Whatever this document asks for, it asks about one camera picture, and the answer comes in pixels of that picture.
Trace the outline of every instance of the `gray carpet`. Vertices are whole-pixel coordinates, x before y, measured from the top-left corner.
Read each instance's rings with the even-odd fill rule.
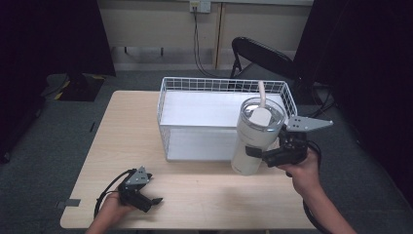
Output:
[[[214,73],[225,77],[230,72]],[[111,95],[117,90],[159,91],[165,76],[205,77],[197,70],[124,71],[106,79],[94,102],[48,96],[41,115],[11,152],[11,162],[0,165],[0,234],[83,233],[59,226],[62,210],[56,202],[69,198]],[[62,79],[62,75],[49,77],[51,86],[45,93]],[[298,106],[300,115],[316,108]],[[358,233],[413,233],[408,204],[382,167],[357,145],[355,130],[339,109],[333,107],[319,118],[335,124],[310,133],[309,139],[322,149],[321,182],[344,217]]]

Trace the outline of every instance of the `black chair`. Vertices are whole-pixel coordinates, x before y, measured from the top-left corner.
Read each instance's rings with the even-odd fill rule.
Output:
[[[314,103],[308,92],[304,91],[307,88],[303,85],[294,62],[285,54],[247,37],[235,38],[232,49],[235,61],[230,79],[284,81],[296,103]],[[247,59],[251,64],[243,69],[240,58]],[[250,87],[237,88],[251,90]]]

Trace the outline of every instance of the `chair backrest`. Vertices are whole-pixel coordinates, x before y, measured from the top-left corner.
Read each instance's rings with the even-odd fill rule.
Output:
[[[236,61],[239,56],[287,78],[296,80],[298,74],[293,61],[283,53],[246,37],[237,37],[232,42]]]

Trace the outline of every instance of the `power outlet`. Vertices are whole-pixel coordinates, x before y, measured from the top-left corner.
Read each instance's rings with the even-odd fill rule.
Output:
[[[210,13],[210,2],[209,1],[190,1],[189,12],[194,12],[194,9],[196,9],[197,13]]]

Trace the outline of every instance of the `white wire basket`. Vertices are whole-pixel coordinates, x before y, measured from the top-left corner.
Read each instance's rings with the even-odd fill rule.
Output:
[[[287,84],[264,81],[266,98],[297,115]],[[230,161],[242,103],[258,98],[258,80],[165,77],[158,124],[168,161]]]

